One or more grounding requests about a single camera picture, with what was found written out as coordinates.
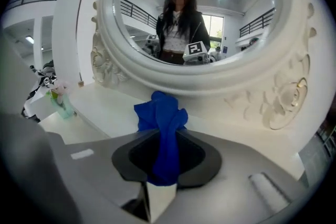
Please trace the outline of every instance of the white shirt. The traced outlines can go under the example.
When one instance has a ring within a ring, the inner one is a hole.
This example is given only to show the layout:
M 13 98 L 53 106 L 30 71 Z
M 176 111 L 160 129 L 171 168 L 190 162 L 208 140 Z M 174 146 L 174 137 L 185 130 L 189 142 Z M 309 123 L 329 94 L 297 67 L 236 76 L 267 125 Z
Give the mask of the white shirt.
M 175 50 L 175 51 L 184 51 L 185 46 L 189 44 L 189 31 L 184 33 L 182 36 L 177 33 L 179 30 L 178 24 L 179 24 L 179 17 L 181 12 L 173 11 L 174 16 L 174 23 L 173 26 L 170 27 L 167 31 L 164 32 L 165 36 L 165 50 Z

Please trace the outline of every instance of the white pillar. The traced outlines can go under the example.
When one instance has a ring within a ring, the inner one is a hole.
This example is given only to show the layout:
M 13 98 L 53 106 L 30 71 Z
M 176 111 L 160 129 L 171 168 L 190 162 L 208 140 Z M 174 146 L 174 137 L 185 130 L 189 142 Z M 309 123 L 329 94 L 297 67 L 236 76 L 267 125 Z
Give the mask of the white pillar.
M 43 68 L 42 57 L 42 17 L 34 20 L 34 66 L 37 70 Z

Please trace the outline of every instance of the mirror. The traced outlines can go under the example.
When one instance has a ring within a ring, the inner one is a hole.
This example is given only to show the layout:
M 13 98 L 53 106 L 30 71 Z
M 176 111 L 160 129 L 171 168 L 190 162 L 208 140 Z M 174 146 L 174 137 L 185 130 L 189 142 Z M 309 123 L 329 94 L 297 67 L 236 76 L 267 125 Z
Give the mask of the mirror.
M 247 53 L 267 35 L 276 0 L 120 0 L 128 37 L 153 60 L 195 66 Z

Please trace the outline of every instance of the white tape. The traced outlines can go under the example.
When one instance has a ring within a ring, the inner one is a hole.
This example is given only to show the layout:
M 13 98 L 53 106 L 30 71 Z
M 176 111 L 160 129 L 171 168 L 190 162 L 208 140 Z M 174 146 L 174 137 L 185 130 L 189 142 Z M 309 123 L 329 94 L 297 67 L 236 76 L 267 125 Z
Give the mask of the white tape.
M 85 157 L 91 156 L 93 153 L 94 153 L 93 150 L 87 149 L 87 150 L 84 150 L 84 151 L 73 153 L 71 155 L 71 157 L 73 159 L 81 159 L 81 158 L 85 158 Z

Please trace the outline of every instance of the belt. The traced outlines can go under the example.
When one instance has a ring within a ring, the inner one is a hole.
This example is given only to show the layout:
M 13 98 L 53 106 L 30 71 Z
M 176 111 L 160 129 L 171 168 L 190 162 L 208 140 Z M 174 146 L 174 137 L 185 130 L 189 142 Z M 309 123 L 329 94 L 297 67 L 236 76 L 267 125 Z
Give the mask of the belt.
M 184 51 L 178 51 L 178 50 L 165 50 L 163 49 L 164 52 L 170 52 L 173 54 L 184 54 Z

